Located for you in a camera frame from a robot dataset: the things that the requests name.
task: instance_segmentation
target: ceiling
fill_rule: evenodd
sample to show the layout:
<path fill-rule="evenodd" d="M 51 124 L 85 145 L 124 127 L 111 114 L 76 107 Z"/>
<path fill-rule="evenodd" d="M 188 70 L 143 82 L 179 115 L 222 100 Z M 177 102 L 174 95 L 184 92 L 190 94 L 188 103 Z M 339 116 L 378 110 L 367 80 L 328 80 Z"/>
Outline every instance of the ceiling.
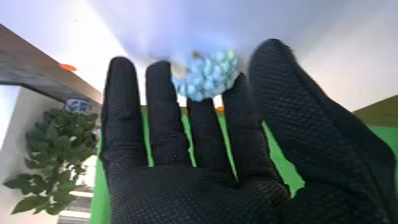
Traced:
<path fill-rule="evenodd" d="M 143 91 L 149 59 L 234 49 L 245 71 L 255 46 L 279 38 L 353 111 L 398 94 L 396 9 L 396 0 L 1 0 L 0 23 L 99 91 L 113 56 L 136 64 Z"/>

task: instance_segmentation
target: green wall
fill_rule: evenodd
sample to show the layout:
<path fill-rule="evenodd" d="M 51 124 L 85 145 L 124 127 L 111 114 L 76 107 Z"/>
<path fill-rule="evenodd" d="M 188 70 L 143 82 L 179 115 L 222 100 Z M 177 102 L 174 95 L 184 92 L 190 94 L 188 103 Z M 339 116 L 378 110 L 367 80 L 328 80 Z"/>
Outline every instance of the green wall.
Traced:
<path fill-rule="evenodd" d="M 190 138 L 190 129 L 188 129 L 188 121 L 186 121 L 186 116 L 183 117 L 183 123 L 184 123 L 184 130 L 186 130 L 186 135 Z M 227 152 L 229 152 L 229 159 L 232 160 L 231 157 L 231 149 L 229 149 L 229 143 L 227 143 L 227 135 L 225 135 L 225 120 L 220 118 L 220 127 L 223 131 L 223 136 L 225 136 L 225 144 L 227 144 Z M 291 192 L 294 194 L 296 189 L 303 185 L 302 178 L 296 174 L 294 171 L 294 166 L 284 159 L 284 155 L 271 137 L 271 133 L 264 127 L 266 130 L 266 136 L 268 136 L 268 145 L 270 145 L 270 157 L 277 165 L 279 172 L 284 177 L 286 184 L 289 185 Z M 149 137 L 147 134 L 147 120 L 143 119 L 143 131 L 145 131 L 145 139 Z M 394 150 L 394 155 L 398 157 L 398 128 L 389 128 L 389 127 L 371 127 L 371 131 L 389 144 L 392 150 Z M 101 167 L 101 162 L 97 162 L 97 167 L 95 167 L 95 188 L 94 188 L 94 198 L 92 198 L 92 208 L 90 208 L 90 224 L 108 224 L 110 220 L 110 208 L 108 208 L 108 191 L 106 191 L 106 181 L 104 181 L 104 175 L 103 175 L 103 167 Z"/>

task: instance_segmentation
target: gloved hand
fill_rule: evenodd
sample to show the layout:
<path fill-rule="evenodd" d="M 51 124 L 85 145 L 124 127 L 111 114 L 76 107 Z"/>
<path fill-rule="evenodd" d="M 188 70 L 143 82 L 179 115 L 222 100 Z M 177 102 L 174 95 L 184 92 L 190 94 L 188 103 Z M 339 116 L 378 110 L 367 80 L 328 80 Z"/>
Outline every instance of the gloved hand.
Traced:
<path fill-rule="evenodd" d="M 147 167 L 136 75 L 110 62 L 101 161 L 111 224 L 396 223 L 394 156 L 350 112 L 326 98 L 287 47 L 268 40 L 222 94 L 234 178 L 211 100 L 188 101 L 193 156 L 170 83 L 170 64 L 147 68 L 145 97 L 154 167 Z M 305 187 L 289 199 L 270 161 L 266 121 Z"/>

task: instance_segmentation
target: white surface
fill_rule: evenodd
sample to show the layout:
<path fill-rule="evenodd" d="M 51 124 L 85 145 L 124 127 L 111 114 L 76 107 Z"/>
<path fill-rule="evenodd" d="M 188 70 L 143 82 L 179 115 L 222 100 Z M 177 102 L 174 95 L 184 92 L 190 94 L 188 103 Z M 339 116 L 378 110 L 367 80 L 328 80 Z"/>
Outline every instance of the white surface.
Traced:
<path fill-rule="evenodd" d="M 14 113 L 8 123 L 7 135 L 3 139 L 3 146 L 0 150 L 0 183 L 26 172 L 23 163 L 26 155 L 24 134 L 35 122 L 42 118 L 42 112 L 49 108 L 60 108 L 62 104 L 46 96 L 19 88 L 17 101 L 14 105 Z M 10 215 L 16 203 L 21 200 L 21 193 L 0 185 L 0 223 L 1 224 L 56 224 L 56 216 L 46 213 L 32 215 L 23 212 Z"/>
<path fill-rule="evenodd" d="M 19 86 L 0 85 L 0 152 L 3 145 L 3 138 L 8 129 L 8 121 L 14 112 L 16 99 L 19 94 Z"/>
<path fill-rule="evenodd" d="M 1 0 L 0 22 L 99 90 L 106 61 L 129 55 L 142 103 L 149 55 L 181 59 L 193 49 L 232 48 L 245 70 L 259 42 L 280 38 L 326 94 L 357 110 L 398 93 L 396 10 L 396 0 Z"/>

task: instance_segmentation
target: white wall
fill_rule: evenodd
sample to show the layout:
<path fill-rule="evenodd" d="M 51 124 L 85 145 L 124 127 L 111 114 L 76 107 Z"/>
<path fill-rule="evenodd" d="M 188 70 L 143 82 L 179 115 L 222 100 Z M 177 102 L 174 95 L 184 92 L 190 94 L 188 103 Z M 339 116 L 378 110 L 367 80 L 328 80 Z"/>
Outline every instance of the white wall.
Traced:
<path fill-rule="evenodd" d="M 0 24 L 101 91 L 110 58 L 126 53 L 87 0 L 1 0 Z"/>
<path fill-rule="evenodd" d="M 23 163 L 26 155 L 24 133 L 42 118 L 42 112 L 51 108 L 60 108 L 62 103 L 37 94 L 24 88 L 19 88 L 19 95 L 14 104 L 14 113 L 8 122 L 8 129 L 0 150 L 0 183 L 26 172 Z M 10 215 L 16 203 L 21 200 L 21 193 L 0 185 L 0 223 L 1 224 L 55 224 L 56 216 L 30 212 Z"/>
<path fill-rule="evenodd" d="M 8 121 L 14 112 L 16 99 L 19 94 L 19 86 L 0 85 L 0 152 L 3 145 L 3 138 L 8 129 Z"/>

